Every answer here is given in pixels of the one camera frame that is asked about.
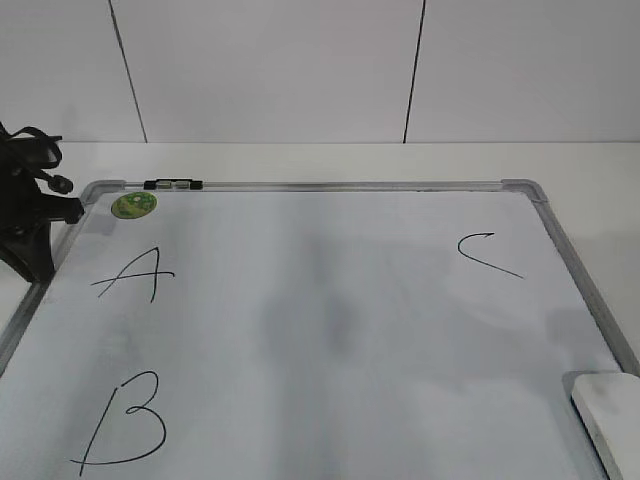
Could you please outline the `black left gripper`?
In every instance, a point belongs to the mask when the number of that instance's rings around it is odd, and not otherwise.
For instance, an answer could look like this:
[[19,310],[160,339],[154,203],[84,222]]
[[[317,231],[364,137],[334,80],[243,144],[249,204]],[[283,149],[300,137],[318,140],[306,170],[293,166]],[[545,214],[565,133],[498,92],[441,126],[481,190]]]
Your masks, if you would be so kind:
[[74,225],[84,215],[81,200],[69,196],[73,182],[48,173],[63,158],[61,140],[32,126],[1,129],[1,260],[30,283],[55,274],[51,224]]

